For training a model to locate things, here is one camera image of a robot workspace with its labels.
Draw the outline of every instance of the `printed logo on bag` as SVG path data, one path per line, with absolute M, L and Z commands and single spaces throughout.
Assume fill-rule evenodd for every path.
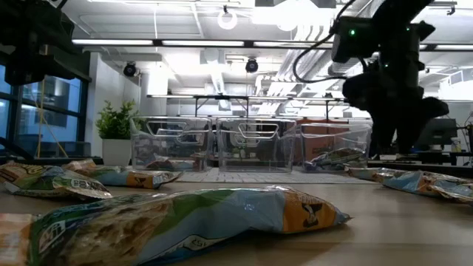
M 322 204 L 304 204 L 302 203 L 302 208 L 309 213 L 309 217 L 302 223 L 305 228 L 313 227 L 319 225 L 317 220 L 317 211 L 322 209 Z
M 43 253 L 50 245 L 56 241 L 66 231 L 65 221 L 59 221 L 51 224 L 41 235 L 39 239 L 39 253 Z

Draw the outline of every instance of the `snack bag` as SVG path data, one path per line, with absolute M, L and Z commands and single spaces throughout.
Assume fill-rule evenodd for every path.
M 182 172 L 137 171 L 130 167 L 97 166 L 92 159 L 74 161 L 66 164 L 63 168 L 91 177 L 104 185 L 150 189 L 156 189 L 162 184 L 174 182 L 183 175 Z
M 445 197 L 473 205 L 473 182 L 428 171 L 388 168 L 347 168 L 351 177 L 379 182 L 386 187 L 430 197 Z
M 348 219 L 322 199 L 276 186 L 128 195 L 35 221 L 28 265 L 158 265 L 249 230 L 298 233 Z
M 32 214 L 0 214 L 0 265 L 27 264 Z
M 112 195 L 97 180 L 57 166 L 7 163 L 0 166 L 0 182 L 14 195 L 108 199 Z

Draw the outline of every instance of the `orange label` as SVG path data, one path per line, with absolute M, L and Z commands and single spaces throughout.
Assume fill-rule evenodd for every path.
M 333 225 L 335 208 L 313 196 L 291 191 L 285 193 L 283 232 L 311 231 Z
M 132 172 L 128 174 L 128 177 L 126 177 L 126 185 L 135 188 L 153 189 L 153 176 Z

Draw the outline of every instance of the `window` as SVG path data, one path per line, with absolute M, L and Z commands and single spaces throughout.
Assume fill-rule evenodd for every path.
M 0 92 L 11 93 L 11 86 L 5 82 L 5 66 L 0 65 Z
M 10 86 L 4 81 L 4 72 L 5 67 L 0 66 L 0 137 L 36 154 L 42 94 L 41 157 L 56 156 L 56 141 L 84 141 L 86 107 L 81 101 L 86 97 L 86 83 L 47 76 L 42 82 Z
M 21 105 L 21 119 L 18 127 L 18 140 L 27 136 L 35 136 L 35 141 L 39 138 L 39 109 L 29 105 Z M 43 111 L 44 119 L 46 120 L 51 132 L 58 141 L 76 141 L 77 140 L 77 117 L 71 115 L 64 115 L 48 110 Z M 48 126 L 43 122 L 41 127 L 41 142 L 55 143 L 54 137 L 51 135 Z
M 41 86 L 42 82 L 23 86 L 23 98 L 27 100 L 41 99 Z M 47 76 L 44 79 L 44 105 L 79 112 L 80 98 L 81 81 L 77 78 L 68 81 L 62 78 Z
M 10 102 L 8 100 L 0 100 L 0 137 L 7 136 L 7 126 L 8 126 L 8 110 L 10 108 Z

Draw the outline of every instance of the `fluorescent light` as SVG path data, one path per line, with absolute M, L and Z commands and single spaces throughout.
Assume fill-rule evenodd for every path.
M 340 100 L 343 101 L 343 99 L 337 99 L 337 98 L 294 98 L 293 100 Z
M 255 47 L 270 47 L 270 48 L 308 48 L 313 45 L 313 42 L 308 41 L 255 41 Z M 331 43 L 324 43 L 317 47 L 317 49 L 332 49 Z
M 172 4 L 172 5 L 205 5 L 219 7 L 224 4 L 228 6 L 240 6 L 238 1 L 166 1 L 166 0 L 89 0 L 95 3 L 113 3 L 113 4 Z
M 441 44 L 437 45 L 436 50 L 473 50 L 473 44 L 471 45 L 453 45 L 453 44 Z
M 289 100 L 289 97 L 272 97 L 272 96 L 250 96 L 250 100 Z
M 173 98 L 193 98 L 194 96 L 192 95 L 148 95 L 151 98 L 168 98 L 168 99 L 173 99 Z
M 243 41 L 205 41 L 205 40 L 167 40 L 164 46 L 190 46 L 190 47 L 243 47 Z
M 103 39 L 74 39 L 74 44 L 80 45 L 153 45 L 153 40 L 103 40 Z

